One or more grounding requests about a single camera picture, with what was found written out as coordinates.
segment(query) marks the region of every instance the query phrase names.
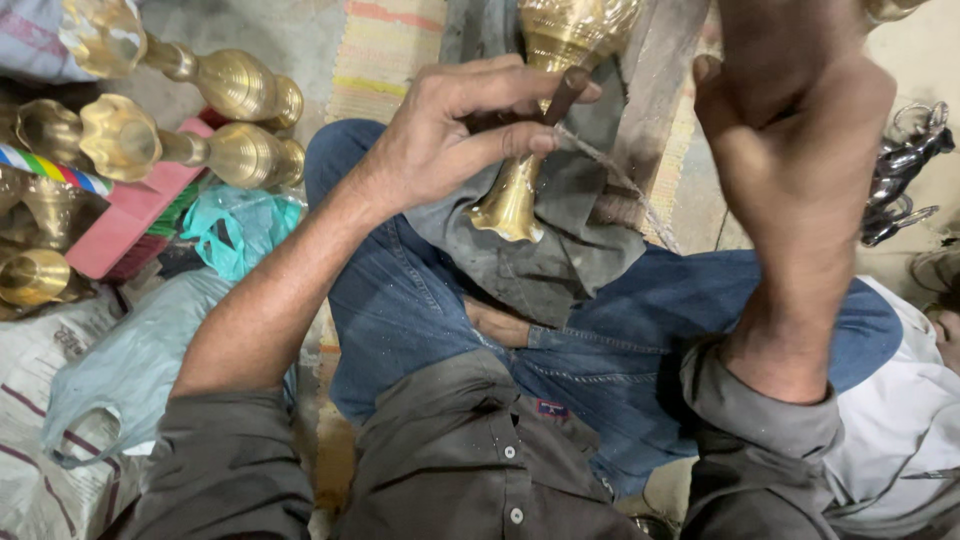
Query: man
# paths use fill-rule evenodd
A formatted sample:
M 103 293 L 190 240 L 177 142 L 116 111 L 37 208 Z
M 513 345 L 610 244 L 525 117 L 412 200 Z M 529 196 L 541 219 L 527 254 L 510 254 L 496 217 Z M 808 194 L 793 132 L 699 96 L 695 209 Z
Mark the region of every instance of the man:
M 682 428 L 701 456 L 685 537 L 834 538 L 821 459 L 842 437 L 837 390 L 900 343 L 896 315 L 852 281 L 894 85 L 855 49 L 818 73 L 793 114 L 755 129 L 721 62 L 698 59 L 697 112 L 756 253 L 651 248 L 560 330 L 517 334 L 481 309 L 491 336 L 476 331 L 443 254 L 402 217 L 485 166 L 555 150 L 533 122 L 471 135 L 459 119 L 527 111 L 559 74 L 517 56 L 432 66 L 386 129 L 321 130 L 312 212 L 198 330 L 128 535 L 306 536 L 311 490 L 278 389 L 329 294 L 343 349 L 330 394 L 360 427 L 341 538 L 644 538 L 611 501 L 691 452 Z

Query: colorful striped stick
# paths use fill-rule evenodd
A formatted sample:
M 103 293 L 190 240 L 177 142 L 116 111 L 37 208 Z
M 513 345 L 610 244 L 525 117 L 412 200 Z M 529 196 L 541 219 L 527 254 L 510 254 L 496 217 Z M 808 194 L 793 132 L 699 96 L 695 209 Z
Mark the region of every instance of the colorful striped stick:
M 113 182 L 106 178 L 100 178 L 99 176 L 86 174 L 74 168 L 58 165 L 47 158 L 18 150 L 8 144 L 0 143 L 0 163 L 45 176 L 57 182 L 74 185 L 80 189 L 96 193 L 101 197 L 106 197 L 113 191 Z

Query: dark gray shirt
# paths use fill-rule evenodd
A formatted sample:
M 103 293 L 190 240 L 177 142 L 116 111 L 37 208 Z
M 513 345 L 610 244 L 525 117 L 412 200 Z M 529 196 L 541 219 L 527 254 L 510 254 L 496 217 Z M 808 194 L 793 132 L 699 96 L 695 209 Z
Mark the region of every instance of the dark gray shirt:
M 778 402 L 702 350 L 682 371 L 704 420 L 684 538 L 835 538 L 821 515 L 821 458 L 841 432 L 832 389 L 818 405 Z M 421 369 L 376 405 L 339 538 L 646 538 L 588 467 L 597 434 L 521 397 L 488 352 Z M 171 400 L 126 537 L 307 538 L 311 488 L 283 410 L 267 392 Z

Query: concrete floor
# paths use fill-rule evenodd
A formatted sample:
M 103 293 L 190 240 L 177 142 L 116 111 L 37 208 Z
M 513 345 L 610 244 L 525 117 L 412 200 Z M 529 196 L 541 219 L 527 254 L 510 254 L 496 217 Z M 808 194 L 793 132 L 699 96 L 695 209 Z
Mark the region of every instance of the concrete floor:
M 293 136 L 304 145 L 323 125 L 333 63 L 346 21 L 342 0 L 147 0 L 142 13 L 146 29 L 163 40 L 182 41 L 199 54 L 219 48 L 242 48 L 277 73 L 293 78 L 306 101 L 303 119 Z M 953 54 L 960 50 L 960 34 L 955 31 L 957 20 L 960 3 L 932 0 L 906 20 L 871 34 L 868 49 L 900 84 L 897 107 L 913 101 L 946 100 L 960 108 L 960 57 Z M 105 82 L 103 86 L 135 99 L 165 129 L 176 128 L 203 106 L 193 86 L 172 83 L 145 67 L 138 68 L 129 79 Z M 960 117 L 954 116 L 950 126 L 954 130 L 960 127 Z M 913 254 L 936 245 L 938 231 L 960 229 L 960 189 L 954 187 L 958 182 L 960 154 L 934 159 L 907 193 L 918 207 L 941 205 L 940 213 L 877 248 L 860 250 L 858 271 L 875 276 L 914 303 L 928 301 L 928 296 L 907 278 L 905 265 Z M 750 246 L 749 239 L 727 212 L 699 126 L 684 158 L 672 221 L 688 254 Z M 318 323 L 315 332 L 322 331 L 320 326 Z M 308 340 L 300 369 L 300 399 L 305 405 L 301 408 L 300 431 L 306 448 L 316 448 L 316 433 L 311 426 L 316 425 L 318 417 L 313 399 L 318 383 L 312 374 L 319 360 L 311 353 L 316 352 L 311 347 Z M 690 464 L 686 460 L 658 471 L 648 487 L 646 503 L 640 499 L 627 501 L 624 509 L 645 510 L 649 503 L 657 512 L 681 521 Z

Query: shirt label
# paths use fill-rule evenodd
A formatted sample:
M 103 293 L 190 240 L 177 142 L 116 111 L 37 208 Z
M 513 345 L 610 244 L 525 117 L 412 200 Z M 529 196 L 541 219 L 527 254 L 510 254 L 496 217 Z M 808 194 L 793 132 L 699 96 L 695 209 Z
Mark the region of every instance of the shirt label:
M 548 402 L 546 400 L 537 400 L 537 412 L 544 416 L 553 416 L 555 418 L 566 418 L 570 411 L 565 406 Z

